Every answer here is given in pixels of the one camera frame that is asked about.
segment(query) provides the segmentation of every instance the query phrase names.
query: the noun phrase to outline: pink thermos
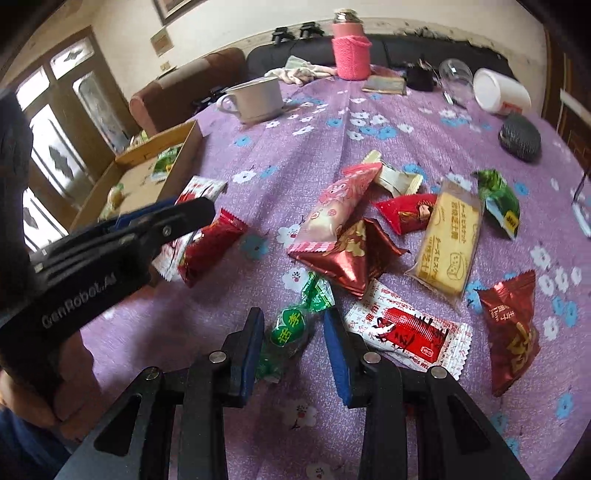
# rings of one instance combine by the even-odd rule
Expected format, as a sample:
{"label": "pink thermos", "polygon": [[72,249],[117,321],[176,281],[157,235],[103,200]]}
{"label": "pink thermos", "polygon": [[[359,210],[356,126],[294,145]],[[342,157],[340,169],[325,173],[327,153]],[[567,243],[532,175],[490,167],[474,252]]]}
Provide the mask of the pink thermos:
{"label": "pink thermos", "polygon": [[355,10],[340,9],[333,21],[333,51],[337,74],[343,80],[366,80],[371,75],[371,42],[363,31],[363,22]]}

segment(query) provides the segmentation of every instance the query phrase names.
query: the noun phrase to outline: brown sofa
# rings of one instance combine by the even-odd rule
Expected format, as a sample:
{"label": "brown sofa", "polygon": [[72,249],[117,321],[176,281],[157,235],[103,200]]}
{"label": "brown sofa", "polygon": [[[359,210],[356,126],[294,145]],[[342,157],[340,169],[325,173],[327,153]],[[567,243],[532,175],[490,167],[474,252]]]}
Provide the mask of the brown sofa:
{"label": "brown sofa", "polygon": [[134,94],[129,111],[148,136],[174,127],[196,110],[196,102],[216,87],[245,81],[246,60],[239,48],[227,48],[195,59],[154,80]]}

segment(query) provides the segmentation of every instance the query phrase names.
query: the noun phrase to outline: table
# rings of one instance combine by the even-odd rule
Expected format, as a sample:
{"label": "table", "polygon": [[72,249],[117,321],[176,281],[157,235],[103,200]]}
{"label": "table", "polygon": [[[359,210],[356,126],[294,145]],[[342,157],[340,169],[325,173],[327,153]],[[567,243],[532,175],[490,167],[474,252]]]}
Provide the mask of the table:
{"label": "table", "polygon": [[[437,192],[442,177],[475,192],[470,174],[497,168],[521,202],[518,238],[512,242],[486,216],[458,312],[401,274],[384,274],[380,281],[419,310],[473,325],[460,384],[532,480],[550,480],[591,417],[591,327],[585,321],[591,307],[591,262],[588,240],[570,206],[582,171],[551,126],[535,115],[530,119],[541,132],[543,154],[537,164],[526,164],[500,147],[502,119],[475,103],[465,111],[450,107],[439,93],[367,94],[361,85],[340,79],[301,88],[282,85],[284,97],[297,109],[253,127],[212,107],[197,115],[206,140],[196,173],[228,180],[228,192],[216,207],[239,216],[251,229],[193,289],[162,283],[142,290],[83,329],[99,382],[113,400],[146,366],[184,368],[240,329],[252,306],[263,309],[267,324],[274,322],[280,308],[299,299],[306,278],[303,266],[285,253],[293,233],[340,170],[360,163],[370,150],[379,150],[396,168],[420,172],[427,192]],[[589,190],[587,185],[580,198],[587,215]],[[371,201],[387,197],[373,185],[354,215],[380,219]],[[409,267],[423,233],[396,237],[380,221],[399,247],[413,252],[400,259],[402,268]],[[534,324],[541,352],[525,375],[495,398],[475,290],[532,268],[538,279]],[[333,291],[344,314],[354,298],[339,288]],[[226,411],[229,477],[354,479],[364,414],[347,410],[337,397],[318,324],[278,385],[260,382],[245,409]],[[414,474],[416,453],[411,449]]]}

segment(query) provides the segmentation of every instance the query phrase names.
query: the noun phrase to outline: wall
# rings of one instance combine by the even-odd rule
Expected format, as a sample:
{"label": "wall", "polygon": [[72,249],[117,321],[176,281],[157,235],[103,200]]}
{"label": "wall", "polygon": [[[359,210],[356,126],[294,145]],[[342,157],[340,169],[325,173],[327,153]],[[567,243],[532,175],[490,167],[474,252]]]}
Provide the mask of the wall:
{"label": "wall", "polygon": [[152,0],[105,0],[92,25],[124,95],[221,46],[275,27],[332,17],[351,7],[361,17],[405,18],[461,28],[545,67],[542,25],[516,0],[206,0],[168,26],[174,48],[158,58],[150,37],[160,28]]}

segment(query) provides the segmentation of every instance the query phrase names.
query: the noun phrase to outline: window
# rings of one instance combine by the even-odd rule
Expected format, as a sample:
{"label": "window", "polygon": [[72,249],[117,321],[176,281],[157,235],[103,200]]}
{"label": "window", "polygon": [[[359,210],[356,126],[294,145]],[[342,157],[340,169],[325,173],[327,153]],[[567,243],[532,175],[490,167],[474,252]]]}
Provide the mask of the window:
{"label": "window", "polygon": [[24,110],[31,105],[33,100],[45,92],[48,87],[49,79],[41,67],[18,86],[17,100],[21,108]]}
{"label": "window", "polygon": [[71,47],[61,51],[50,60],[49,64],[51,65],[53,75],[56,76],[56,79],[63,77],[76,65],[92,57],[94,53],[95,51],[88,38],[74,43]]}

